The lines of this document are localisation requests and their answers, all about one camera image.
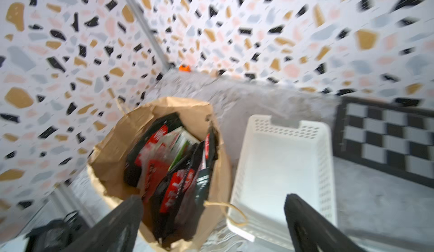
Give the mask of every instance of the paper bag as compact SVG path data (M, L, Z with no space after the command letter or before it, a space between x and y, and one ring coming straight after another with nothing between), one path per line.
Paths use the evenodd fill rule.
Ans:
M125 159L128 152L138 142L147 128L164 115L178 112L185 128L199 140L204 140L211 120L219 133L218 159L214 164L208 200L228 202L231 194L231 163L227 157L213 108L207 102L188 98L166 97L141 105L126 113L104 140L94 147L88 160L88 174L95 190L112 208L139 190L123 182ZM143 237L155 251L163 249L152 234L150 209L144 205L143 222L140 223L139 236ZM178 240L171 245L171 251L199 249L208 235L223 218L218 206L205 208L200 217L196 235L190 241Z

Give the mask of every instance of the terrazzo wall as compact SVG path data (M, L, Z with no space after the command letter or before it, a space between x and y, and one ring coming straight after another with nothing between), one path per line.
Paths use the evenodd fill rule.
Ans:
M0 242L161 78L125 0L0 0Z
M137 1L170 62L434 108L433 0Z

